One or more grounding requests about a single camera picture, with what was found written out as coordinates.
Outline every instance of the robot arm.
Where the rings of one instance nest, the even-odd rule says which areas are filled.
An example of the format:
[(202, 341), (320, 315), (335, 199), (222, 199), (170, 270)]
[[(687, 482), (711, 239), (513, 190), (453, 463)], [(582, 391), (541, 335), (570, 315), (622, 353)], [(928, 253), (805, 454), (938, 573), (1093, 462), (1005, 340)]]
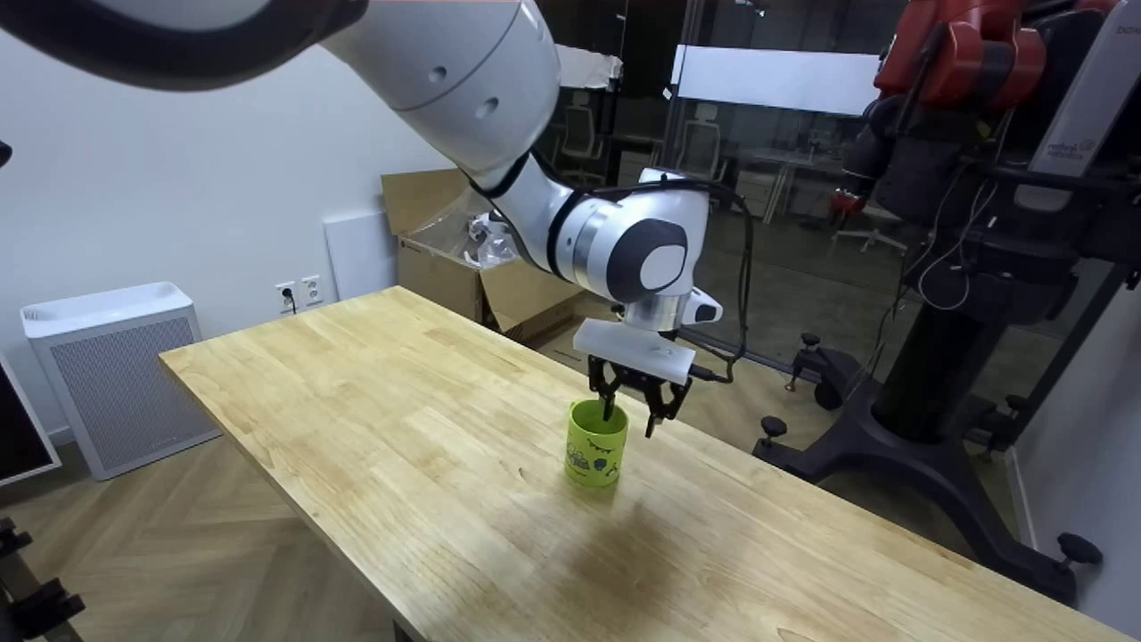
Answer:
[(879, 66), (883, 93), (913, 93), (928, 107), (1023, 104), (1045, 68), (1045, 45), (1023, 30), (1026, 0), (908, 0)]
[(529, 155), (561, 97), (561, 53), (535, 0), (0, 0), (0, 26), (86, 73), (158, 88), (231, 87), (329, 43), (469, 177), (535, 267), (625, 307), (622, 325), (579, 340), (592, 360), (627, 370), (647, 395), (687, 385), (693, 351), (661, 333), (721, 320), (721, 305), (693, 283), (705, 193), (600, 199), (554, 182)]
[(715, 320), (693, 287), (705, 196), (584, 196), (529, 155), (561, 97), (561, 53), (532, 0), (373, 0), (335, 49), (509, 223), (522, 251), (647, 333)]

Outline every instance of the electrical outlet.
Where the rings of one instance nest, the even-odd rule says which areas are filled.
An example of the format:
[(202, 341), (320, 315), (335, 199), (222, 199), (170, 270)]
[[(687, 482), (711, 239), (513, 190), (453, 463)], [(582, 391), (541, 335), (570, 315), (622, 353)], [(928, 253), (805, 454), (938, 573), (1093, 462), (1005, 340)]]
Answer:
[(320, 307), (320, 305), (326, 305), (326, 295), (320, 295), (320, 274), (303, 274), (299, 287), (303, 287), (303, 305), (305, 305), (305, 307)]
[(295, 287), (294, 283), (273, 283), (273, 294), (279, 294), (282, 316), (295, 315)]

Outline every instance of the cup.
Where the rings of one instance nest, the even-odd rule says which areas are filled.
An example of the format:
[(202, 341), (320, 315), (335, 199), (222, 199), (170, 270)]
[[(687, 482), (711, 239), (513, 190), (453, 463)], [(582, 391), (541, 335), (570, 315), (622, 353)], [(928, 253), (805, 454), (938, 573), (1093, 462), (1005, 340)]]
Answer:
[(567, 420), (567, 479), (589, 488), (610, 488), (622, 479), (622, 454), (627, 445), (627, 413), (622, 408), (601, 419), (600, 401), (570, 408)]

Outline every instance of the white wall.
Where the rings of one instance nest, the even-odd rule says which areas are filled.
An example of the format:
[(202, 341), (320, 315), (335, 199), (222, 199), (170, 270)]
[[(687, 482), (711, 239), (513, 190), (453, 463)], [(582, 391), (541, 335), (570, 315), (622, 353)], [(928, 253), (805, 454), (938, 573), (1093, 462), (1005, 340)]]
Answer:
[(208, 335), (279, 315), (273, 283), (320, 274), (320, 217), (379, 208), (390, 171), (447, 168), (330, 53), (222, 93), (145, 93), (0, 32), (0, 351), (47, 431), (65, 419), (19, 307), (179, 283)]
[(1141, 294), (1118, 294), (1021, 438), (1034, 540), (1106, 553), (1079, 609), (1141, 639)]

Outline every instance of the wooden tabletop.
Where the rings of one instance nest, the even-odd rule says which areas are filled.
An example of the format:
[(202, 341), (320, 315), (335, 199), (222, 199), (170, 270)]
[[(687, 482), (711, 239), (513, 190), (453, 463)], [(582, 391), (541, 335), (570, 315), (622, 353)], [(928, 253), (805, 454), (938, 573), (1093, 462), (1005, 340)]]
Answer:
[(403, 289), (163, 360), (425, 639), (1118, 639), (677, 420), (579, 492), (584, 378)]

